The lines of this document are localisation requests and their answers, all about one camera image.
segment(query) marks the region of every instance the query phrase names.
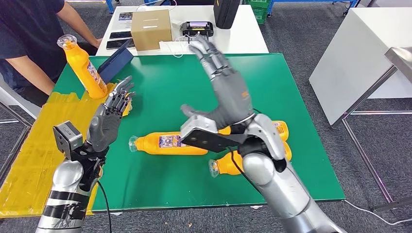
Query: man's arm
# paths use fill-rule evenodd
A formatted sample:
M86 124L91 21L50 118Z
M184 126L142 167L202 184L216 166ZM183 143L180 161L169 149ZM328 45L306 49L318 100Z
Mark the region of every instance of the man's arm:
M57 13L57 16L65 21L91 45L96 48L99 47L101 39L96 39L94 37L93 33L91 33L90 29L87 27L80 15L68 3L64 3L63 8Z
M47 95L52 93L54 88L53 81L28 56L7 58L6 61L38 89Z

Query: robotic arm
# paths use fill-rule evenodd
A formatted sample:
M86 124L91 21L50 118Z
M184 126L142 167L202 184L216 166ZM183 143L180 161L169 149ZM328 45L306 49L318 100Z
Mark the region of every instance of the robotic arm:
M129 76L109 93L91 120L86 141L66 121L53 127L64 161L56 168L53 184L36 233L80 233L90 193L101 176L109 145L117 138L122 114L134 93Z
M190 46L208 74L218 107L210 113L184 104L189 119L181 127L182 142L214 152L238 147L244 175L265 198L288 233L346 233L315 203L292 165L272 120L253 112L242 76L213 44L199 38L207 54ZM231 126L231 135L217 132Z

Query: yellow tape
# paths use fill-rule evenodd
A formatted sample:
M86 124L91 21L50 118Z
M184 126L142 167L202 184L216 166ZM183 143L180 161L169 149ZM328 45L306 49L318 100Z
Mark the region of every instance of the yellow tape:
M111 91L113 84L108 84ZM66 120L83 134L100 103L87 94L53 92L40 111L0 189L0 218L39 216L43 211L56 167L64 159L57 149L52 127ZM87 214L91 214L97 185L93 188Z

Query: floor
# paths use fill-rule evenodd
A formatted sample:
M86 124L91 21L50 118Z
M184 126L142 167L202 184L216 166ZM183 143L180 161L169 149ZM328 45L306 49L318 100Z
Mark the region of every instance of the floor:
M140 1L121 0L122 5ZM94 34L102 37L110 21L101 3L72 3ZM270 52L281 52L291 69L319 137L335 169L347 199L362 208L383 204L384 198L367 171L361 157L342 125L332 129L327 123L317 98L308 82L309 76L341 24L343 3L277 3L274 15L260 27ZM73 33L67 25L65 32ZM412 100L370 100L363 108L412 109ZM8 118L0 112L0 119ZM351 116L356 136L370 155L393 198L412 195L412 116ZM0 125L0 165L19 135L18 124ZM319 203L322 210L349 233L410 233L412 223L389 226L374 216L343 202ZM410 208L380 213L390 222L412 217ZM34 232L38 217L0 220L0 232ZM134 211L112 216L116 233L171 232L284 232L278 219L267 207ZM84 232L108 232L106 214L88 216Z

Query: green crate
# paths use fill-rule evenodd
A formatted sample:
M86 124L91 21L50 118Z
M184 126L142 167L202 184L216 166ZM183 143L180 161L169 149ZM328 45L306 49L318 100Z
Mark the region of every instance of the green crate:
M255 18L258 24L264 24L267 17L267 8L261 7L252 7L253 14L255 14Z
M268 8L271 0L246 0L246 4L249 4L252 8Z

